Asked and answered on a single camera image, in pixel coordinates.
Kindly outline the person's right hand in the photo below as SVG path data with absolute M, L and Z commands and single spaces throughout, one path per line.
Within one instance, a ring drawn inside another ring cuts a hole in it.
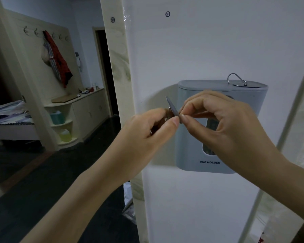
M 247 103 L 215 96 L 197 97 L 185 101 L 179 113 L 216 131 L 216 144 L 205 145 L 236 173 L 251 155 L 276 149 Z

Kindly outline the teal container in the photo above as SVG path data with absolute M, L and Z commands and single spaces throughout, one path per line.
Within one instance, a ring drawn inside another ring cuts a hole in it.
M 65 117 L 61 111 L 57 110 L 49 114 L 53 125 L 62 125 L 65 123 Z

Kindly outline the clear plastic bag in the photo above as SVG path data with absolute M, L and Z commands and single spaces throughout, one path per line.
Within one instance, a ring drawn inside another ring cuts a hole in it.
M 133 202 L 133 195 L 130 182 L 126 182 L 123 184 L 123 191 L 124 191 L 124 204 L 125 207 L 122 210 L 122 215 L 131 221 L 133 224 L 137 225 L 137 220 L 135 216 L 135 209 L 134 209 L 134 202 Z

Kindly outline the yellow-green bottle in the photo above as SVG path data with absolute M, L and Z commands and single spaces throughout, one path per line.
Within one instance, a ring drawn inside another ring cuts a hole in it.
M 61 129 L 59 130 L 59 137 L 61 139 L 61 142 L 68 143 L 72 141 L 72 135 L 69 130 L 67 129 Z

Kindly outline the red hanging jacket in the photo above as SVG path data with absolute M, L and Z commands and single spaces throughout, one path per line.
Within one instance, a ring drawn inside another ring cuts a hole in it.
M 66 89 L 73 74 L 49 32 L 44 30 L 42 33 L 44 35 L 43 45 L 48 52 L 49 65 L 52 68 L 56 79 L 61 83 L 63 88 Z

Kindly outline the person's left hand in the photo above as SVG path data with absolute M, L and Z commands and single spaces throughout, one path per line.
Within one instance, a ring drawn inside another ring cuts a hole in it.
M 106 180 L 119 186 L 140 173 L 168 140 L 150 137 L 153 124 L 167 116 L 163 108 L 134 115 L 99 159 Z

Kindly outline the cream sideboard cabinet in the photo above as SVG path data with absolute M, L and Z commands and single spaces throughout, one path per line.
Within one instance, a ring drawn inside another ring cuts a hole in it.
M 105 89 L 80 94 L 81 97 L 69 102 L 44 106 L 48 115 L 57 110 L 65 117 L 62 125 L 53 125 L 49 115 L 50 127 L 56 139 L 57 150 L 70 148 L 85 142 L 105 120 L 109 118 Z M 72 135 L 72 141 L 61 142 L 59 130 L 67 129 Z

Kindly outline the beige hanging bag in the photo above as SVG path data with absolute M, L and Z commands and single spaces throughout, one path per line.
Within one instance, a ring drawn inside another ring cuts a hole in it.
M 53 56 L 52 53 L 49 50 L 49 47 L 46 43 L 43 44 L 42 50 L 41 50 L 41 58 L 42 61 L 49 67 L 52 67 L 52 60 Z

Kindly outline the grey wall cup dispenser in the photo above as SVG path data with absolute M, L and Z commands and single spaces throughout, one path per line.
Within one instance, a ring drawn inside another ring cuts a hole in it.
M 259 82 L 247 81 L 247 87 L 229 85 L 227 80 L 183 80 L 178 82 L 177 105 L 203 90 L 221 92 L 235 100 L 245 102 L 259 115 L 268 86 Z M 186 127 L 180 126 L 175 135 L 175 163 L 185 171 L 234 174 L 206 145 L 194 138 Z

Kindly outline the wooden board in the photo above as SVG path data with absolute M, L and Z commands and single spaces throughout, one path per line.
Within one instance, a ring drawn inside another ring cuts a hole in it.
M 79 97 L 81 97 L 80 94 L 68 94 L 68 95 L 64 95 L 64 96 L 52 99 L 51 103 L 53 103 L 53 104 L 65 103 L 65 102 L 69 102 L 69 101 L 79 98 Z

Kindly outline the row of metal coat hooks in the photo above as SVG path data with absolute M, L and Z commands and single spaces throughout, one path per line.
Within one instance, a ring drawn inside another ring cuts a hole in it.
M 22 26 L 22 30 L 27 36 L 34 35 L 35 37 L 46 38 L 44 31 L 40 30 L 37 27 L 32 28 L 32 27 L 30 27 L 30 25 L 25 25 L 25 26 Z M 65 35 L 62 33 L 54 32 L 54 31 L 48 31 L 48 33 L 53 40 L 61 40 L 61 41 L 66 41 L 66 42 L 70 41 L 69 35 Z

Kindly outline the small grey metal tool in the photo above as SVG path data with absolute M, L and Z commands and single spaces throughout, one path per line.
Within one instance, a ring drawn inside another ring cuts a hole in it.
M 179 117 L 179 113 L 178 110 L 175 108 L 174 104 L 172 103 L 172 101 L 170 100 L 169 97 L 166 97 L 167 103 L 169 104 L 169 108 L 167 110 L 167 118 L 166 121 L 169 120 L 172 117 Z

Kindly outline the person's right forearm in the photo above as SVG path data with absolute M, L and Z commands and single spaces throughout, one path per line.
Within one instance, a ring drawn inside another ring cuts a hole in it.
M 275 148 L 251 158 L 237 172 L 304 220 L 304 168 Z

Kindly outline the person's left forearm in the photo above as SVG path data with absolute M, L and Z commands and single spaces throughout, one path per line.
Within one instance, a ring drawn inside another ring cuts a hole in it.
M 102 155 L 78 176 L 20 243 L 77 243 L 104 201 L 147 163 L 143 157 Z

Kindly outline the bed with patterned bedding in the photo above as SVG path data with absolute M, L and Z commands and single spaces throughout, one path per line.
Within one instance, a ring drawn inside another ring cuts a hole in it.
M 24 100 L 0 105 L 0 140 L 40 141 Z

